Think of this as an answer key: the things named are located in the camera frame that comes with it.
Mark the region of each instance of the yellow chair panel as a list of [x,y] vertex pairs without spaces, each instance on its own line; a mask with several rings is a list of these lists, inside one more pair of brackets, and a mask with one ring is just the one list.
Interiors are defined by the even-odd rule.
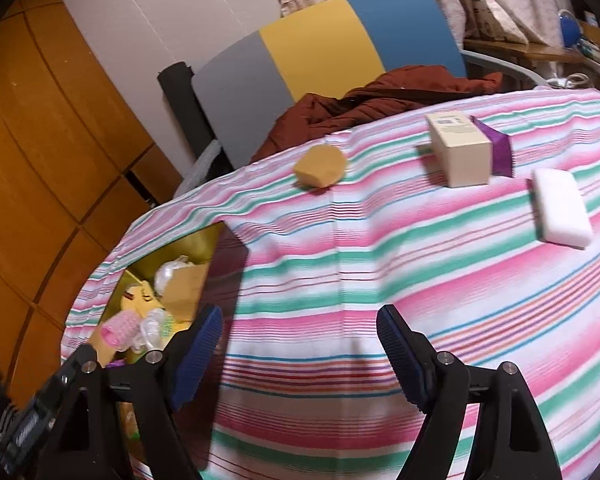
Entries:
[[365,27],[346,0],[327,0],[260,29],[291,95],[341,98],[384,67]]

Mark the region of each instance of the white box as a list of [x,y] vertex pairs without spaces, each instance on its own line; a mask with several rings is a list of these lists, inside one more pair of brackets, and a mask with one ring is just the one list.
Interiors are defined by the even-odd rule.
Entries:
[[488,184],[492,164],[489,137],[462,112],[440,112],[426,117],[431,147],[448,186]]
[[534,189],[542,238],[554,244],[588,246],[593,240],[593,229],[573,175],[568,171],[539,168],[534,171]]

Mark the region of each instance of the red-brown cloth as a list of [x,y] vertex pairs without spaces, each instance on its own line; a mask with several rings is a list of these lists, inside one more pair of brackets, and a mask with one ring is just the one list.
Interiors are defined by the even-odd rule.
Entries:
[[467,79],[454,77],[443,66],[409,65],[386,72],[362,88],[354,88],[342,99],[305,94],[278,118],[251,161],[408,110],[493,94],[501,84],[500,72],[483,79]]

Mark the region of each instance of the striped tablecloth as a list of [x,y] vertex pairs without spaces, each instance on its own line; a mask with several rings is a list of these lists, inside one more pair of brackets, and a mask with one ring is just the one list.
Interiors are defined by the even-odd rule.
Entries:
[[[515,178],[449,189],[424,114],[461,109],[512,137]],[[313,144],[344,179],[296,186]],[[534,168],[576,178],[595,231],[586,250],[538,239]],[[93,331],[125,266],[224,221],[250,250],[230,333],[205,479],[394,479],[422,421],[376,337],[395,304],[466,364],[518,364],[566,480],[600,460],[600,92],[536,89],[408,112],[279,153],[136,221],[84,285],[62,340]],[[470,406],[450,478],[461,478]]]

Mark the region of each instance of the wooden wardrobe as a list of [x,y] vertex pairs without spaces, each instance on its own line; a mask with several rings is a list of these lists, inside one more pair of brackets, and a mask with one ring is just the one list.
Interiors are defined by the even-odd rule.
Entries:
[[0,372],[19,406],[58,368],[82,284],[180,180],[62,0],[17,0],[0,22]]

